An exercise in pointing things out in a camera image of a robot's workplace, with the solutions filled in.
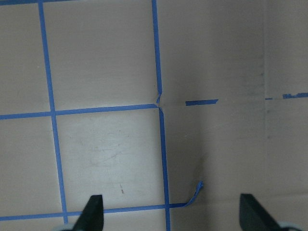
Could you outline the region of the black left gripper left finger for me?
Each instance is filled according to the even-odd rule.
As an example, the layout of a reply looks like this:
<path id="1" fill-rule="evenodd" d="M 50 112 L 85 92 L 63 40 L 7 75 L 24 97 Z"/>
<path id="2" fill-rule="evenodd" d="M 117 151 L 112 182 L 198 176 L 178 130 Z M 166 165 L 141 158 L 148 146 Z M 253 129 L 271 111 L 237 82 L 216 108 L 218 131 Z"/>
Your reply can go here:
<path id="1" fill-rule="evenodd" d="M 73 226 L 74 231 L 102 231 L 104 225 L 103 196 L 92 195 Z"/>

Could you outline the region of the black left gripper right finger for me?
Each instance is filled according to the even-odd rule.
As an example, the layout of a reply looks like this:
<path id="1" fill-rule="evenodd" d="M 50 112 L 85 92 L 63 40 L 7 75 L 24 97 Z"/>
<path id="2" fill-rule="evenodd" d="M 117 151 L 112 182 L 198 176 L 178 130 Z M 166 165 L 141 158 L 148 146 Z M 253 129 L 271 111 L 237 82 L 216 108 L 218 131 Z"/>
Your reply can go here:
<path id="1" fill-rule="evenodd" d="M 249 193 L 240 195 L 240 227 L 243 231 L 280 231 L 276 220 Z"/>

